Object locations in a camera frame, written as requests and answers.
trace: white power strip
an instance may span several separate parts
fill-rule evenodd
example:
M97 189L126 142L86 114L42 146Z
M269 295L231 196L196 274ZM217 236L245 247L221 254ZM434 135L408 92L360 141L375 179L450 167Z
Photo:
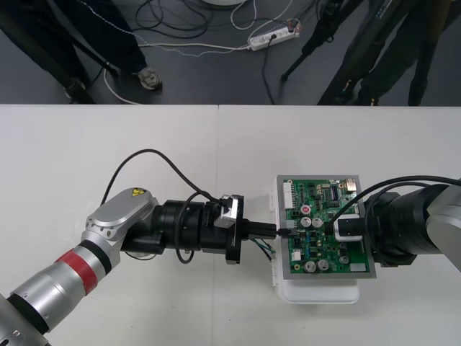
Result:
M282 29L250 38L250 48L256 51L267 47L269 45L269 41L271 40L271 36L273 35L276 35L276 38L271 41L271 47L277 43L284 42L294 37L299 37L300 33L297 28L290 32L287 27L283 27Z

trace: tripod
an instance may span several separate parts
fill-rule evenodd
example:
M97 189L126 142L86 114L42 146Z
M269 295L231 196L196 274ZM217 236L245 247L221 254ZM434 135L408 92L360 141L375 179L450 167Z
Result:
M328 0L314 33L302 49L302 55L282 75L282 81L324 42L330 42L339 25L362 3L363 0ZM319 105L337 104L337 98L350 94L357 82L366 76L376 63L385 41L395 26L420 0L382 0L376 3L365 19L359 34L355 37L340 69L328 85ZM452 5L451 0L432 0L432 16L428 19L428 32L423 43L415 78L411 84L409 105L419 105L427 85L437 42L443 29L447 28L460 14L461 6Z
M64 37L76 46L83 53L87 54L95 63L107 69L112 77L117 77L117 70L108 66L99 56L89 50L84 44L72 36L53 15L49 13L49 8L41 3L41 0L34 1L29 5L29 10L34 11L37 15L39 23L51 32ZM9 13L0 6L0 27L7 32L14 40L21 45L23 50L27 51L29 56L33 56L44 69L61 84L67 94L80 104L94 104L94 100L88 92L82 87L81 82L77 78L69 76L67 71L52 57L40 44L31 36L14 18L9 16Z

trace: circuit board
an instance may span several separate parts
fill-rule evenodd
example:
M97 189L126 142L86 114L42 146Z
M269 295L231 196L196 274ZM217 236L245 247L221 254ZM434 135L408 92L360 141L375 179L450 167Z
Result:
M330 180L284 179L283 191L289 236L290 272L370 272L363 237L341 237L326 224L357 196L354 178ZM341 218L358 218L354 205Z

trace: red band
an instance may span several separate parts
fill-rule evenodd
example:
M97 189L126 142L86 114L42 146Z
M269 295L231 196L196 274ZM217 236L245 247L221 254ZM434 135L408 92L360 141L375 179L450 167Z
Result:
M66 252L56 260L56 262L64 262L71 267L84 282L85 292L88 295L98 285L98 278L92 268L85 262L83 258L78 256L72 250Z

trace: electrolytic capacitor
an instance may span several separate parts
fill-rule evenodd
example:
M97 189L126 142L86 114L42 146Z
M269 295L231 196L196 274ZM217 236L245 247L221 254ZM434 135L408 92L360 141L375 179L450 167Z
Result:
M300 209L300 212L303 215L309 215L310 214L310 206L309 205L303 205Z

